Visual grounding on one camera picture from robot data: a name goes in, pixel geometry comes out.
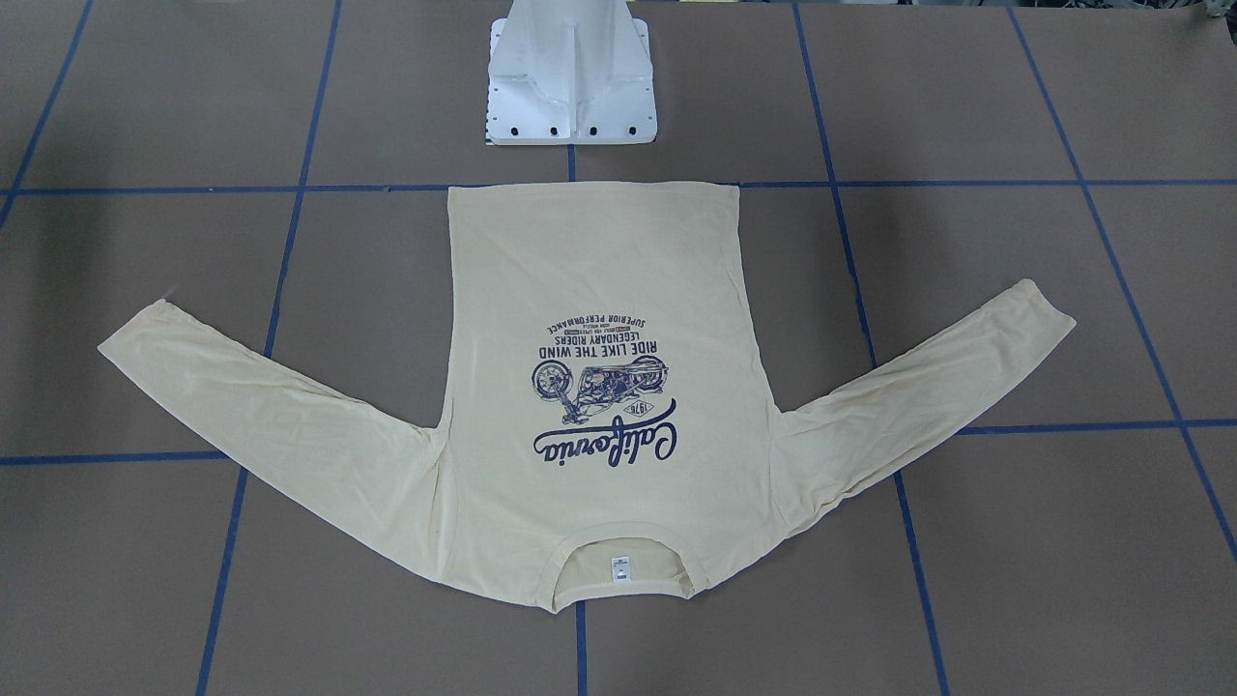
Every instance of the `white metal bracket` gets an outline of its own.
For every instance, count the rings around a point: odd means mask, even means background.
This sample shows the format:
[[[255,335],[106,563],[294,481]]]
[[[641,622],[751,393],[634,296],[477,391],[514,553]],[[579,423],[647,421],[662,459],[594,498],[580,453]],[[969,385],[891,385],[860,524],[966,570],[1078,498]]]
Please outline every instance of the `white metal bracket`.
[[[652,142],[648,25],[623,0],[515,0],[490,31],[485,134],[492,145]]]

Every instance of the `grid line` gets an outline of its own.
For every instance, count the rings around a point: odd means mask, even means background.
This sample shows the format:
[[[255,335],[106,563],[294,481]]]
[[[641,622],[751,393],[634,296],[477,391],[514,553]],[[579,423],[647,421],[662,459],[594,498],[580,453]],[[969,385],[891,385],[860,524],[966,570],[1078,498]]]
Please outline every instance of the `grid line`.
[[[1194,445],[1194,438],[1190,435],[1190,430],[1181,425],[1181,408],[1176,402],[1176,396],[1173,394],[1173,387],[1169,384],[1168,375],[1164,372],[1164,366],[1160,365],[1159,355],[1155,352],[1155,344],[1152,341],[1150,333],[1147,330],[1147,324],[1143,321],[1143,314],[1139,312],[1138,303],[1134,300],[1134,293],[1129,288],[1129,283],[1126,281],[1126,273],[1121,269],[1121,261],[1117,258],[1117,251],[1112,246],[1112,240],[1108,239],[1108,231],[1105,229],[1103,218],[1100,215],[1100,209],[1096,206],[1095,198],[1091,195],[1091,187],[1082,176],[1082,168],[1079,166],[1077,157],[1074,153],[1074,147],[1070,145],[1070,138],[1065,134],[1065,126],[1061,124],[1060,115],[1056,112],[1053,98],[1048,93],[1048,85],[1044,83],[1044,77],[1039,72],[1039,66],[1035,63],[1035,56],[1030,49],[1030,43],[1027,41],[1025,33],[1022,31],[1018,16],[1014,14],[1013,7],[1006,7],[1006,14],[1009,16],[1009,21],[1013,22],[1014,32],[1018,35],[1018,42],[1022,45],[1023,53],[1027,56],[1027,63],[1030,66],[1030,72],[1034,74],[1035,83],[1039,85],[1039,91],[1044,98],[1044,104],[1048,106],[1048,112],[1053,116],[1053,124],[1056,126],[1056,134],[1060,136],[1061,145],[1065,147],[1065,153],[1069,156],[1070,166],[1074,167],[1074,174],[1077,177],[1077,185],[1082,189],[1082,195],[1086,198],[1087,208],[1091,210],[1091,218],[1095,220],[1096,231],[1098,231],[1100,240],[1103,242],[1103,248],[1108,253],[1108,262],[1112,266],[1112,272],[1116,274],[1117,282],[1121,284],[1121,292],[1126,297],[1129,313],[1138,326],[1139,335],[1142,335],[1147,356],[1150,359],[1152,366],[1155,368],[1155,376],[1159,378],[1160,388],[1164,392],[1164,398],[1168,401],[1169,409],[1173,412],[1173,418],[1178,423],[1178,430],[1181,434],[1181,439],[1185,441],[1185,449],[1190,454],[1190,461],[1194,464],[1195,473],[1199,477],[1199,482],[1202,485],[1207,502],[1211,504],[1211,512],[1215,514],[1216,523],[1220,525],[1220,532],[1223,534],[1225,541],[1228,544],[1230,555],[1232,555],[1233,560],[1237,561],[1237,540],[1233,539],[1232,528],[1228,527],[1225,511],[1220,506],[1220,499],[1216,497],[1215,488],[1211,486],[1211,478],[1207,476],[1207,470],[1202,465],[1202,459],[1199,456],[1199,451]]]
[[[270,359],[275,351],[275,335],[280,326],[280,303],[283,298],[283,282],[288,276],[288,267],[292,258],[292,247],[297,239],[297,226],[301,221],[301,205],[304,202],[304,188],[309,180],[309,166],[313,162],[313,146],[318,131],[318,121],[322,116],[322,103],[327,96],[327,82],[330,77],[330,61],[335,52],[335,33],[339,30],[339,15],[343,10],[343,0],[335,0],[332,10],[330,30],[327,33],[327,48],[322,59],[322,73],[318,78],[318,93],[314,96],[313,116],[309,119],[309,132],[306,136],[306,152],[301,162],[301,178],[297,185],[297,197],[292,203],[292,215],[288,220],[288,235],[283,244],[283,257],[280,262],[280,276],[275,287],[275,298],[271,302],[271,321],[266,333],[266,347],[262,355]],[[219,564],[219,582],[215,586],[214,603],[210,608],[210,624],[207,628],[207,640],[202,650],[202,668],[198,671],[197,696],[205,696],[207,685],[210,681],[210,666],[214,661],[215,640],[219,637],[219,622],[223,616],[224,600],[228,593],[228,577],[231,571],[233,551],[236,548],[236,532],[240,527],[240,514],[245,506],[245,486],[249,482],[249,471],[240,467],[236,476],[236,494],[233,499],[231,518],[228,523],[228,538],[224,544],[223,560]]]
[[[226,460],[218,450],[200,452],[121,452],[108,455],[35,455],[0,457],[0,467],[38,467],[62,465],[135,465],[140,462],[198,462]]]
[[[69,66],[73,64],[73,57],[77,56],[77,47],[82,42],[82,33],[85,31],[85,21],[90,17],[90,9],[94,6],[94,0],[85,0],[85,5],[82,6],[82,17],[78,19],[77,28],[73,31],[73,40],[69,41],[69,48],[64,53],[64,61],[61,63],[61,72],[56,74],[56,82],[52,83],[52,91],[47,95],[47,101],[43,104],[43,110],[38,114],[38,121],[35,124],[35,131],[30,134],[30,142],[26,143],[26,151],[21,156],[21,163],[17,164],[17,173],[12,178],[12,185],[5,192],[4,205],[0,206],[0,229],[4,229],[4,223],[9,219],[9,211],[12,210],[12,204],[17,199],[17,192],[21,190],[21,180],[26,178],[26,171],[30,168],[30,162],[35,157],[35,148],[38,147],[38,138],[43,135],[43,127],[47,126],[47,117],[52,114],[52,106],[56,105],[56,98],[61,94],[61,88],[64,87],[64,77],[69,74]]]
[[[568,157],[569,180],[576,180],[571,172],[575,157]],[[852,179],[852,180],[715,180],[720,185],[740,188],[1022,188],[1045,185],[1237,185],[1237,178],[960,178],[960,179]],[[210,193],[392,193],[404,190],[447,190],[448,188],[484,188],[499,183],[306,183],[296,185],[116,185],[116,187],[49,187],[0,189],[0,195],[47,197],[47,195],[171,195],[171,194],[210,194]]]
[[[1117,430],[1178,430],[1181,428],[1233,428],[1237,419],[1204,419],[1171,422],[1117,422],[1032,425],[972,425],[957,435],[1025,435],[1039,433],[1107,433]]]
[[[799,36],[799,53],[803,56],[804,75],[808,80],[808,90],[811,95],[811,106],[816,116],[816,134],[820,137],[820,148],[825,157],[825,171],[829,176],[829,192],[834,202],[834,213],[837,215],[837,231],[841,236],[842,251],[846,255],[846,269],[850,272],[855,286],[855,309],[858,313],[860,328],[863,339],[867,341],[867,355],[872,370],[878,367],[876,359],[876,345],[872,341],[872,331],[867,323],[867,310],[863,308],[863,291],[860,287],[858,269],[855,267],[855,255],[851,251],[850,234],[846,229],[846,215],[842,210],[841,189],[834,174],[833,153],[829,150],[829,134],[825,130],[824,111],[820,108],[820,95],[816,89],[816,78],[811,70],[811,56],[808,52],[808,40],[803,31],[803,16],[799,12],[799,4],[793,2],[790,9],[794,14],[794,28]],[[928,643],[931,648],[933,665],[936,671],[936,686],[941,696],[949,696],[949,677],[945,671],[945,658],[941,654],[940,639],[936,634],[936,619],[931,608],[931,596],[928,592],[928,579],[924,575],[923,560],[919,555],[919,541],[915,537],[914,518],[910,514],[910,502],[907,498],[905,483],[902,481],[902,472],[893,473],[893,483],[898,491],[898,508],[902,512],[902,527],[907,535],[907,546],[910,551],[910,567],[915,576],[915,587],[919,592],[919,606],[923,611],[924,627],[928,630]]]
[[[575,178],[575,145],[567,146],[567,180]],[[589,618],[586,600],[575,603],[575,694],[589,696]]]

